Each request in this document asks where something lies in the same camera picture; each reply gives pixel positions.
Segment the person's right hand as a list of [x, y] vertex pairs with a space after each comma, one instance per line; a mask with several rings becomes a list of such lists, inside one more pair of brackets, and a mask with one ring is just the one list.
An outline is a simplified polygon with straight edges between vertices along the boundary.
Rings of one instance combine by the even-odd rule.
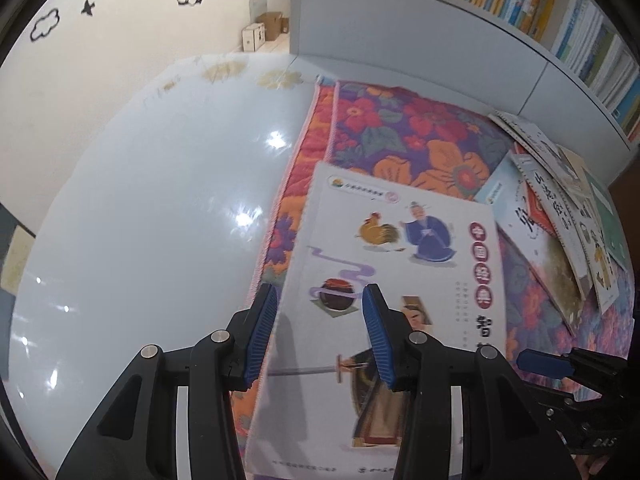
[[625, 479], [628, 467], [620, 456], [575, 455], [576, 465], [582, 480]]

